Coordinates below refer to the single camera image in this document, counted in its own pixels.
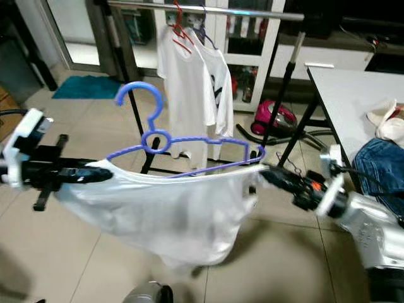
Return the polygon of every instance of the white cloth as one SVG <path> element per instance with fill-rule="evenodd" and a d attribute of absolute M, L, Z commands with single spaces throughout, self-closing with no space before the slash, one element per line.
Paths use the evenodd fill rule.
<path fill-rule="evenodd" d="M 187 28 L 186 33 L 195 43 L 210 74 L 217 107 L 215 134 L 217 137 L 233 137 L 234 113 L 232 79 L 226 60 L 219 49 L 215 50 L 205 47 L 192 28 Z M 221 145 L 213 145 L 214 159 L 219 158 L 220 148 Z"/>
<path fill-rule="evenodd" d="M 123 243 L 159 255 L 172 268 L 222 262 L 256 201 L 249 186 L 264 165 L 169 179 L 89 163 L 114 173 L 89 184 L 63 184 L 56 198 L 82 220 Z"/>
<path fill-rule="evenodd" d="M 377 127 L 376 137 L 391 140 L 404 148 L 404 119 L 402 115 L 391 117 L 397 108 L 397 100 L 388 100 L 378 109 L 367 114 L 367 118 Z"/>
<path fill-rule="evenodd" d="M 188 39 L 179 38 L 171 27 L 166 27 L 159 36 L 157 52 L 157 74 L 164 79 L 171 136 L 207 137 L 207 126 L 216 123 L 217 108 L 208 68 L 200 53 Z M 206 167 L 208 147 L 204 142 L 176 143 L 169 152 L 175 158 L 184 152 L 191 159 L 192 168 Z"/>

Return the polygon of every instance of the cabinet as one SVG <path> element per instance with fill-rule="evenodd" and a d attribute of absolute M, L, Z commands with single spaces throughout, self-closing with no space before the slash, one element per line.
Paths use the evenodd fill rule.
<path fill-rule="evenodd" d="M 286 65 L 293 52 L 292 45 L 278 45 L 270 76 L 283 78 Z M 364 71 L 372 53 L 360 50 L 327 49 L 303 46 L 297 56 L 293 79 L 309 80 L 308 66 Z"/>

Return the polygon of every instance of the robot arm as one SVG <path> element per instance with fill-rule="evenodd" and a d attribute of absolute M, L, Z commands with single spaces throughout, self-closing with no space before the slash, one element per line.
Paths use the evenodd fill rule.
<path fill-rule="evenodd" d="M 372 197 L 341 190 L 339 146 L 321 156 L 330 177 L 299 177 L 278 167 L 261 174 L 270 183 L 294 194 L 294 205 L 334 218 L 352 234 L 369 277 L 372 302 L 404 302 L 404 229 L 402 221 Z"/>
<path fill-rule="evenodd" d="M 40 190 L 35 211 L 45 210 L 51 192 L 63 183 L 100 182 L 112 177 L 107 169 L 87 166 L 89 159 L 61 158 L 68 136 L 61 134 L 55 146 L 38 146 L 53 120 L 37 109 L 30 109 L 17 125 L 6 146 L 0 146 L 0 184 L 15 190 Z"/>

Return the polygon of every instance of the metal pole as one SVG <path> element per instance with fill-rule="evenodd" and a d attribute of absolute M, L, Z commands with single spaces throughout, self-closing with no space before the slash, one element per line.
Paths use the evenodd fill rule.
<path fill-rule="evenodd" d="M 124 9 L 163 9 L 165 11 L 177 11 L 177 6 L 173 4 L 158 4 L 158 3 L 139 3 L 125 0 L 108 0 L 109 5 L 117 6 Z M 204 8 L 201 6 L 181 5 L 183 12 L 205 14 Z M 295 13 L 277 13 L 273 11 L 248 11 L 243 9 L 232 8 L 210 8 L 205 6 L 206 13 L 216 15 L 235 15 L 248 17 L 273 18 L 288 21 L 303 21 L 303 14 Z"/>
<path fill-rule="evenodd" d="M 290 61 L 288 62 L 288 65 L 286 67 L 285 75 L 283 76 L 283 80 L 282 80 L 282 85 L 279 89 L 278 98 L 276 99 L 276 102 L 273 106 L 270 121 L 265 128 L 264 138 L 261 143 L 262 147 L 265 147 L 266 142 L 268 141 L 268 137 L 270 136 L 272 125 L 275 121 L 276 115 L 278 114 L 279 107 L 282 104 L 283 96 L 285 95 L 285 92 L 286 92 L 286 87 L 288 86 L 290 79 L 292 77 L 292 73 L 295 70 L 296 58 L 299 55 L 300 49 L 302 48 L 302 44 L 303 44 L 305 36 L 306 36 L 305 32 L 299 32 L 299 35 L 297 36 L 297 40 L 295 43 L 295 47 L 293 49 L 292 56 L 290 57 Z"/>
<path fill-rule="evenodd" d="M 285 162 L 286 162 L 287 158 L 289 157 L 289 154 L 292 151 L 293 147 L 295 146 L 297 140 L 299 140 L 299 138 L 301 137 L 304 127 L 306 126 L 306 123 L 310 119 L 311 115 L 313 115 L 313 112 L 316 110 L 317 105 L 318 105 L 318 100 L 317 100 L 317 96 L 315 96 L 313 101 L 309 104 L 306 111 L 304 112 L 302 120 L 300 120 L 300 123 L 297 126 L 297 129 L 295 130 L 295 133 L 293 134 L 292 138 L 290 139 L 288 146 L 286 146 L 286 149 L 283 152 L 282 157 L 278 162 L 278 167 L 283 167 L 283 165 L 285 164 Z"/>
<path fill-rule="evenodd" d="M 98 1 L 96 1 L 96 3 L 98 3 L 98 5 L 101 5 L 103 12 L 105 14 L 105 17 L 107 19 L 107 26 L 109 29 L 109 33 L 111 35 L 112 46 L 114 47 L 115 55 L 118 60 L 119 67 L 122 71 L 124 82 L 129 83 L 130 79 L 129 79 L 129 74 L 128 74 L 128 71 L 127 71 L 126 65 L 125 65 L 124 52 L 122 50 L 122 46 L 119 41 L 118 32 L 117 32 L 117 29 L 115 26 L 114 18 L 112 17 L 112 11 L 108 5 L 108 1 L 107 0 L 98 0 Z M 141 125 L 141 120 L 140 120 L 138 106 L 136 105 L 136 100 L 134 99 L 134 95 L 133 95 L 132 91 L 129 91 L 128 95 L 129 95 L 129 100 L 132 105 L 134 118 L 136 119 L 136 124 L 138 125 L 139 133 L 140 133 L 140 135 L 142 135 L 144 133 L 144 131 L 143 131 L 143 127 Z"/>

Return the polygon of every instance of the blue mat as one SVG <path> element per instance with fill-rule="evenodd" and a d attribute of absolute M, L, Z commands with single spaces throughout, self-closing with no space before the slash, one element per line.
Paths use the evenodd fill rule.
<path fill-rule="evenodd" d="M 71 76 L 53 95 L 53 99 L 113 99 L 121 84 L 108 77 Z"/>

